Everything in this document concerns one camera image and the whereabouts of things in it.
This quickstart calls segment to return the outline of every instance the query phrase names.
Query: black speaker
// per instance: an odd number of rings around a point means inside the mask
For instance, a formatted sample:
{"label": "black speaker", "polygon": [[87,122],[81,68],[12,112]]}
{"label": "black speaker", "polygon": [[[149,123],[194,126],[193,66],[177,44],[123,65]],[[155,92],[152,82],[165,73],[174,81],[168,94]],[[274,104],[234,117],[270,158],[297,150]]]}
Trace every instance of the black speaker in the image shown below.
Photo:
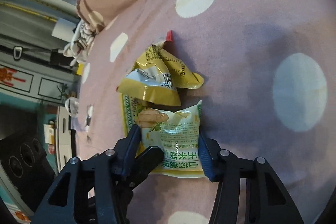
{"label": "black speaker", "polygon": [[46,155],[36,130],[16,132],[0,141],[2,168],[20,193],[22,201],[33,212],[55,176]]}

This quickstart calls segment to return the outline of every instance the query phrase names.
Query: snack wrapper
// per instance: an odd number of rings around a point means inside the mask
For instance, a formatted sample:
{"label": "snack wrapper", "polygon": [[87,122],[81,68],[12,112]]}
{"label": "snack wrapper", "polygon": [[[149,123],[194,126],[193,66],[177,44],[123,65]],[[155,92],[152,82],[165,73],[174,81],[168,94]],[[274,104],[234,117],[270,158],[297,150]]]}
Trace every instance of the snack wrapper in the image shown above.
{"label": "snack wrapper", "polygon": [[180,106],[177,88],[198,89],[204,79],[162,47],[151,45],[118,86],[130,97],[158,105]]}
{"label": "snack wrapper", "polygon": [[202,101],[177,112],[143,106],[136,98],[122,94],[125,132],[133,124],[142,128],[139,152],[149,146],[164,151],[163,162],[152,172],[173,177],[203,177],[198,155],[198,136]]}

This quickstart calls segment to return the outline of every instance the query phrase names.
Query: white paper roll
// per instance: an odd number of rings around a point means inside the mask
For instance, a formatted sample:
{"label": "white paper roll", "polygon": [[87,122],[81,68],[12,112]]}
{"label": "white paper roll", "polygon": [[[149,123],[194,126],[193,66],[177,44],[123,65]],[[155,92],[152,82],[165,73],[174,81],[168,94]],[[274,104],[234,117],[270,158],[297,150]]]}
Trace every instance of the white paper roll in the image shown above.
{"label": "white paper roll", "polygon": [[74,35],[72,30],[75,27],[76,27],[75,23],[67,21],[63,18],[59,18],[55,24],[55,27],[51,35],[64,41],[71,42],[71,39]]}

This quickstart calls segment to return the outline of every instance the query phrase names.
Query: metal screw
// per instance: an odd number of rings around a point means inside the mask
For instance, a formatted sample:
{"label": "metal screw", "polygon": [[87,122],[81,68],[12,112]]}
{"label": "metal screw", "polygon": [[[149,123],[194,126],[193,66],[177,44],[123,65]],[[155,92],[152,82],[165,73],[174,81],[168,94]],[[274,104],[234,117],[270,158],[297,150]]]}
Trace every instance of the metal screw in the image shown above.
{"label": "metal screw", "polygon": [[230,151],[229,151],[229,150],[226,150],[226,149],[222,149],[219,153],[220,153],[222,156],[229,156],[229,155],[230,155]]}
{"label": "metal screw", "polygon": [[71,164],[76,164],[78,161],[79,161],[79,158],[76,158],[76,157],[70,159]]}
{"label": "metal screw", "polygon": [[266,160],[263,157],[258,157],[257,162],[259,162],[260,164],[264,164]]}
{"label": "metal screw", "polygon": [[106,150],[105,154],[107,156],[113,156],[116,152],[113,149],[108,149]]}

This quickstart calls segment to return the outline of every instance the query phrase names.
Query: polka dot bed sheet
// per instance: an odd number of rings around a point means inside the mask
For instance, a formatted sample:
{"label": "polka dot bed sheet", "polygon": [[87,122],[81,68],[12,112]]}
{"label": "polka dot bed sheet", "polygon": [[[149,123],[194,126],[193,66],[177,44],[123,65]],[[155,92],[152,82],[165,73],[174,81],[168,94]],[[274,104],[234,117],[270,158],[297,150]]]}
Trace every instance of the polka dot bed sheet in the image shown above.
{"label": "polka dot bed sheet", "polygon": [[[205,79],[182,90],[183,109],[203,100],[201,124],[238,157],[265,157],[306,224],[336,185],[335,0],[137,0],[105,21],[84,68],[77,134],[81,159],[123,137],[116,87],[134,60],[169,29],[165,47]],[[136,223],[208,223],[216,183],[150,175],[134,190]],[[246,186],[241,184],[238,223]]]}

